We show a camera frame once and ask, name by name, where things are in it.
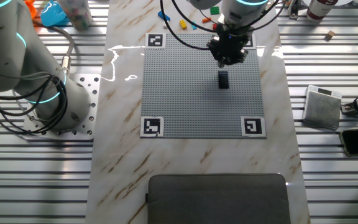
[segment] metal rail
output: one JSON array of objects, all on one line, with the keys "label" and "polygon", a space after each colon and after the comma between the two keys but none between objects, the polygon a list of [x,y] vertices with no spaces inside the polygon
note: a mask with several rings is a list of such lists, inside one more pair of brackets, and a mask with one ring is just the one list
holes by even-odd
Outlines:
[{"label": "metal rail", "polygon": [[[65,28],[78,44],[75,73],[101,73],[109,2],[89,3],[94,24],[85,32]],[[36,7],[43,4],[37,1]],[[358,224],[358,158],[345,157],[338,138],[340,130],[358,128],[358,119],[341,117],[337,131],[308,128],[301,120],[310,84],[340,91],[343,103],[358,96],[358,8],[333,9],[318,27],[304,15],[301,11],[297,21],[285,16],[278,21],[311,223]],[[336,35],[326,42],[330,30]],[[61,60],[68,47],[65,38],[47,29],[38,32]],[[10,103],[3,107],[18,110]],[[0,223],[84,223],[92,146],[28,143],[0,127]]]}]

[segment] white marble surface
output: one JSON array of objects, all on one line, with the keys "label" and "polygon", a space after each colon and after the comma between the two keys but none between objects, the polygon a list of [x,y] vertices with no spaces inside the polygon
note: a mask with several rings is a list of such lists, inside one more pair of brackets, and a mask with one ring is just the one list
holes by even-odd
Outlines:
[{"label": "white marble surface", "polygon": [[[185,14],[201,22],[196,9],[184,0],[177,2]],[[202,32],[189,24],[188,30],[179,30],[179,14],[170,1],[165,5],[179,33]],[[309,223],[277,23],[256,32],[266,140],[141,139],[144,35],[168,32],[159,11],[156,0],[111,1],[86,223],[147,223],[144,198],[150,177],[199,173],[280,173],[288,182],[291,222]]]}]

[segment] yellow lego brick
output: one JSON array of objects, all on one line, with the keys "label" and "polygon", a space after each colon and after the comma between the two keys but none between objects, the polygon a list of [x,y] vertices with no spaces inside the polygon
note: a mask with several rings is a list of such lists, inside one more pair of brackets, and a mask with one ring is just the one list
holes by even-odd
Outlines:
[{"label": "yellow lego brick", "polygon": [[179,21],[179,24],[180,24],[182,29],[187,29],[187,25],[186,25],[186,22],[184,20]]}]

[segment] bottle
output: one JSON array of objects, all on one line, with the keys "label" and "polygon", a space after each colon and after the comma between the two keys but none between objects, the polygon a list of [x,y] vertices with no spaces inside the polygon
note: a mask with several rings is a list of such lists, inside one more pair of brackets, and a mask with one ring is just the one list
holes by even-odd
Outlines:
[{"label": "bottle", "polygon": [[76,29],[86,29],[93,22],[88,0],[58,0],[58,2]]},{"label": "bottle", "polygon": [[313,22],[321,21],[338,0],[311,0],[306,17]]}]

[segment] gray lego baseplate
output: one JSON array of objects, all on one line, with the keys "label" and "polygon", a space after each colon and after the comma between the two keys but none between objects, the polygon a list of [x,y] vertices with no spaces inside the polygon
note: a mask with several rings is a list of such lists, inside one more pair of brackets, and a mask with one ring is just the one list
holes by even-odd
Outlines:
[{"label": "gray lego baseplate", "polygon": [[[211,38],[178,36],[199,47]],[[242,135],[241,117],[264,117],[257,51],[248,51],[244,63],[219,68],[209,50],[167,34],[164,49],[145,49],[141,116],[163,117],[163,138],[265,139]],[[228,72],[228,89],[219,89],[218,71]]]}]

